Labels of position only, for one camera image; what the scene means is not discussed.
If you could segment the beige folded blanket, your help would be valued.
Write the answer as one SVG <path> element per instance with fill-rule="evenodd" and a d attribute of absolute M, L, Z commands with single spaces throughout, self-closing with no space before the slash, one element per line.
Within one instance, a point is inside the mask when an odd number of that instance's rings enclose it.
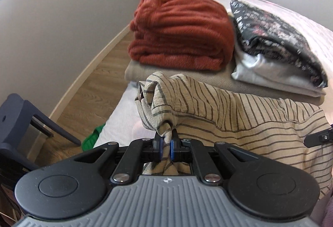
<path fill-rule="evenodd" d="M 227 67 L 219 72 L 213 71 L 189 71 L 178 69 L 166 69 L 156 66 L 143 65 L 137 61 L 130 61 L 125 70 L 125 80 L 128 81 L 144 81 L 156 71 L 162 72 L 165 76 L 173 76 L 175 74 L 183 73 L 197 81 L 207 83 L 209 85 L 226 89 L 236 93 L 247 93 L 261 97 L 270 98 L 283 98 L 291 99 L 294 101 L 308 102 L 314 105 L 321 105 L 324 103 L 325 95 L 319 97 L 312 97 L 309 95 L 299 95 L 285 91 L 279 91 L 267 87 L 260 87 L 254 84 L 248 84 L 237 81 L 231 78 L 231 73 L 234 71 L 234 62 L 231 62 Z"/>

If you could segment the dark blue chair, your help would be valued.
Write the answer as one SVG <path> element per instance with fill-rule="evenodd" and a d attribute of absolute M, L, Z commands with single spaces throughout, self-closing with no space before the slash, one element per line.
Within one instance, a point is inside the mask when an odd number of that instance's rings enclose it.
<path fill-rule="evenodd" d="M 57 133 L 75 145 L 81 141 L 53 122 L 30 101 L 12 93 L 1 105 L 1 155 L 17 162 L 25 169 L 32 171 L 39 168 L 36 164 L 21 155 L 17 147 L 29 126 L 52 137 Z"/>

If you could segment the black floral folded garment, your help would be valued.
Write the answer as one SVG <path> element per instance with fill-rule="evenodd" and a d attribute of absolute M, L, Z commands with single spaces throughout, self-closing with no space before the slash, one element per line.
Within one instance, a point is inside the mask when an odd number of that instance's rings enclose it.
<path fill-rule="evenodd" d="M 262 54 L 269 60 L 292 65 L 304 71 L 316 88 L 328 87 L 323 65 L 297 29 L 275 14 L 245 1 L 231 0 L 230 8 L 238 43 L 245 53 Z"/>

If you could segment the rust red folded blanket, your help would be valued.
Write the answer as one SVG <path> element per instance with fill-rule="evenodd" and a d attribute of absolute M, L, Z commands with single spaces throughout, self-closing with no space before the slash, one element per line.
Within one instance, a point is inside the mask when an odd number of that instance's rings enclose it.
<path fill-rule="evenodd" d="M 171 69 L 220 71 L 232 60 L 234 28 L 214 0 L 140 0 L 130 58 Z"/>

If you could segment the green cloth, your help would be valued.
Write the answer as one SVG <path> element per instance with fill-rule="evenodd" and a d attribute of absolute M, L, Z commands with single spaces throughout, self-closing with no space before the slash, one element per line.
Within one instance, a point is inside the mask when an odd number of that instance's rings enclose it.
<path fill-rule="evenodd" d="M 104 128 L 105 124 L 102 124 L 98 127 L 96 127 L 93 132 L 84 139 L 82 142 L 81 148 L 82 151 L 88 151 L 94 148 L 94 145 L 96 144 L 97 140 L 99 139 L 99 135 L 102 132 L 102 129 Z"/>

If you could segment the beige striped button shirt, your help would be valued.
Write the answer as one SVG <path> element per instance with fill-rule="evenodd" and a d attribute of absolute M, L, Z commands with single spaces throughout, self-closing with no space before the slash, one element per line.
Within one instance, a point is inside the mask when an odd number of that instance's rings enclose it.
<path fill-rule="evenodd" d="M 306 135 L 329 128 L 313 104 L 234 93 L 184 74 L 154 72 L 139 83 L 135 99 L 145 128 L 163 138 L 163 156 L 147 174 L 179 175 L 189 167 L 170 158 L 171 132 L 213 146 L 224 141 L 312 175 L 321 196 L 332 191 L 332 145 L 307 148 Z"/>

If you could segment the white folded garment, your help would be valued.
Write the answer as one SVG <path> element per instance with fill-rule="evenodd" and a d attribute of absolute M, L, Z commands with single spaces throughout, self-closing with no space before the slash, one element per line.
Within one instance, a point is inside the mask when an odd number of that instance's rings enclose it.
<path fill-rule="evenodd" d="M 242 50 L 238 39 L 235 43 L 235 61 L 236 68 L 232 73 L 235 80 L 299 95 L 324 95 L 324 88 L 316 88 L 304 71 L 269 60 L 262 54 L 251 56 Z"/>

